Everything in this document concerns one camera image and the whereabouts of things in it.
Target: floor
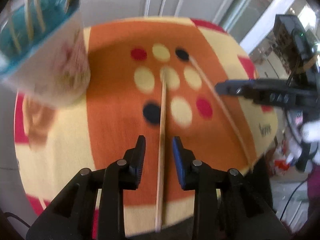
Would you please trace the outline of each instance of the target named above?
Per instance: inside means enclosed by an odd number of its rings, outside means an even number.
[[[36,214],[25,196],[13,141],[13,116],[16,93],[0,85],[0,207],[31,225]],[[28,228],[14,218],[10,223],[25,238]]]

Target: tabletop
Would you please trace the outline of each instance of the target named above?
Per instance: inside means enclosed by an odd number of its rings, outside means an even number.
[[[126,19],[84,29],[84,44],[91,81],[77,102],[52,109],[17,95],[16,155],[37,214],[81,168],[106,168],[144,135],[141,184],[124,192],[125,230],[127,236],[154,230],[163,71],[168,86],[165,226],[193,214],[194,193],[182,191],[178,183],[173,136],[180,136],[184,147],[212,168],[237,168],[244,174],[276,134],[272,108],[221,97],[241,132],[248,163],[228,118],[195,67],[213,86],[226,79],[257,78],[248,55],[219,26],[189,18]]]

